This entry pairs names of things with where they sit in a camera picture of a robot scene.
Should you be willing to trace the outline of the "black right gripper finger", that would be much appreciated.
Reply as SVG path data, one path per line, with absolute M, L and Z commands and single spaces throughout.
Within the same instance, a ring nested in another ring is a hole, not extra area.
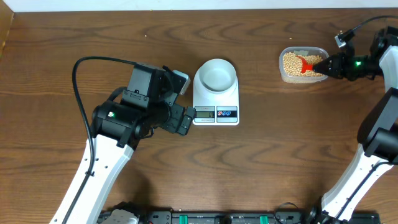
M 313 71 L 315 73 L 319 73 L 319 74 L 328 76 L 330 73 L 330 67 L 328 65 L 314 65 Z
M 330 69 L 331 58 L 326 58 L 319 63 L 313 65 L 313 69 Z

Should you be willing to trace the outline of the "red plastic measuring scoop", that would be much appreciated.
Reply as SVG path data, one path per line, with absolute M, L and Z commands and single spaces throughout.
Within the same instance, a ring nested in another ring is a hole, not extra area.
M 297 58 L 299 58 L 302 61 L 302 69 L 301 73 L 305 73 L 306 71 L 313 71 L 313 65 L 308 64 L 308 62 L 301 56 L 297 55 Z

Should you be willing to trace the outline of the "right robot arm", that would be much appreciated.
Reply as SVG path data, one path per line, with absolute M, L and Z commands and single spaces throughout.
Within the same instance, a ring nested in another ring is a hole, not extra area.
M 313 65 L 312 70 L 349 81 L 382 76 L 386 92 L 360 125 L 353 160 L 320 198 L 306 223 L 348 223 L 378 178 L 397 165 L 397 28 L 381 29 L 374 36 L 368 55 L 354 54 L 350 44 L 353 37 L 353 30 L 337 35 L 342 52 Z

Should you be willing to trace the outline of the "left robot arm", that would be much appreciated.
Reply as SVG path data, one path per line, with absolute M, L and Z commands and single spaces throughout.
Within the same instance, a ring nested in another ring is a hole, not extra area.
M 195 109 L 176 104 L 190 77 L 167 67 L 136 64 L 128 86 L 93 111 L 79 168 L 52 223 L 96 223 L 110 190 L 139 141 L 156 128 L 187 135 Z

